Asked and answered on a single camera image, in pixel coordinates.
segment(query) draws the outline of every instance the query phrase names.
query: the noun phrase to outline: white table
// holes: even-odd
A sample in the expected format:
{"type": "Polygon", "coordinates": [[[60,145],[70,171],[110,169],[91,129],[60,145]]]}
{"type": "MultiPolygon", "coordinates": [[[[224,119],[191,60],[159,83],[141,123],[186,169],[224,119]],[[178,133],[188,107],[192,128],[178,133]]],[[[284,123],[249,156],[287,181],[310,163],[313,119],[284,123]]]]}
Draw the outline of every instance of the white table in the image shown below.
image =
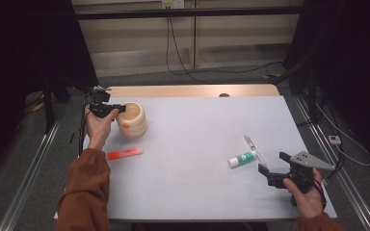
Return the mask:
{"type": "MultiPolygon", "coordinates": [[[[257,161],[235,169],[227,165],[227,159],[250,151],[244,135],[270,171],[288,171],[279,151],[306,150],[282,96],[113,97],[110,103],[129,101],[145,108],[147,131],[128,139],[115,123],[103,150],[141,146],[145,152],[109,162],[111,219],[264,221],[298,215],[291,194],[269,187],[257,161]]],[[[336,218],[327,193],[326,198],[326,212],[336,218]]]]}

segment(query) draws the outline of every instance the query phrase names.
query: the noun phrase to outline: camera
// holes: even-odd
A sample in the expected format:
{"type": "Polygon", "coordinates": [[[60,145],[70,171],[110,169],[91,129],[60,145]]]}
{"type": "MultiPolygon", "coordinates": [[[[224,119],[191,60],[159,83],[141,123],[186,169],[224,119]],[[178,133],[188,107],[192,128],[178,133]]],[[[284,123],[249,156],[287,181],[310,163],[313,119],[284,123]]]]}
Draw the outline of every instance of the camera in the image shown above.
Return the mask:
{"type": "Polygon", "coordinates": [[[92,103],[89,106],[90,111],[97,117],[105,117],[114,109],[119,109],[119,113],[124,113],[125,106],[120,104],[107,104],[110,100],[110,94],[102,87],[95,87],[92,93],[92,103]]]}

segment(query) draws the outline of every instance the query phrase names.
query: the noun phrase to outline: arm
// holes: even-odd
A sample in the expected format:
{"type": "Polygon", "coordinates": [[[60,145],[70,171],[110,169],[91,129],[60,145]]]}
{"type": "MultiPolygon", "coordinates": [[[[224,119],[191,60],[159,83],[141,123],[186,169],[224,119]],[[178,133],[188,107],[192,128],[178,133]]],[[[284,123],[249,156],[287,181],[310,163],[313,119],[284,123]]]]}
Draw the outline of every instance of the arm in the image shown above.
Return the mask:
{"type": "Polygon", "coordinates": [[[118,112],[98,118],[86,108],[90,142],[67,171],[66,190],[57,204],[56,230],[109,230],[110,168],[101,149],[118,112]]]}
{"type": "MultiPolygon", "coordinates": [[[[317,169],[313,169],[314,179],[321,182],[322,177],[317,169]]],[[[293,194],[301,216],[297,218],[296,231],[344,231],[339,222],[333,220],[324,212],[322,197],[318,191],[311,188],[303,194],[290,179],[283,180],[287,190],[293,194]]]]}

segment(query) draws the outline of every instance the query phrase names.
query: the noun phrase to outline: marker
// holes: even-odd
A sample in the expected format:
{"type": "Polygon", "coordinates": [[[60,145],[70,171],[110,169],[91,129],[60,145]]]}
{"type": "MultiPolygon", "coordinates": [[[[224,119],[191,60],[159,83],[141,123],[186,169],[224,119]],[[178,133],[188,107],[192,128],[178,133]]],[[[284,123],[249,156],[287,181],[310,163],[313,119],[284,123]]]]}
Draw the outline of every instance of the marker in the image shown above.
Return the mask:
{"type": "Polygon", "coordinates": [[[251,138],[245,135],[245,141],[248,143],[249,147],[251,148],[251,152],[257,156],[257,159],[259,160],[260,164],[262,166],[267,167],[266,162],[261,157],[260,153],[257,151],[256,147],[254,146],[253,142],[251,141],[251,138]]]}
{"type": "Polygon", "coordinates": [[[125,150],[118,150],[107,154],[107,160],[112,161],[119,158],[137,156],[143,154],[144,149],[142,147],[133,147],[125,150]]]}

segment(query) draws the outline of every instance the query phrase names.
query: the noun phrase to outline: robotic arm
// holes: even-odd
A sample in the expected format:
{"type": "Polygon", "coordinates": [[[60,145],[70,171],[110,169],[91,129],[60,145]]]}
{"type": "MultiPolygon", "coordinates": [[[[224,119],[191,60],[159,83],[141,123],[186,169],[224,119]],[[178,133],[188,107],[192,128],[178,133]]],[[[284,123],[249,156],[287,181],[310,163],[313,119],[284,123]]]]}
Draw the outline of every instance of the robotic arm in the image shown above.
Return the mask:
{"type": "MultiPolygon", "coordinates": [[[[297,185],[302,193],[308,193],[311,187],[314,187],[320,193],[320,195],[322,195],[324,206],[326,206],[326,198],[324,197],[323,188],[321,187],[321,185],[316,185],[314,183],[312,169],[314,167],[318,167],[328,170],[334,170],[335,167],[321,161],[320,159],[317,159],[316,157],[306,152],[300,152],[293,157],[288,155],[287,153],[280,152],[279,157],[281,158],[281,160],[290,164],[289,172],[285,174],[273,173],[270,172],[263,165],[259,164],[258,170],[260,173],[267,177],[268,185],[276,187],[277,189],[286,189],[283,183],[283,179],[289,178],[297,185]]],[[[291,204],[293,206],[297,206],[296,200],[293,195],[291,197],[291,204]]]]}

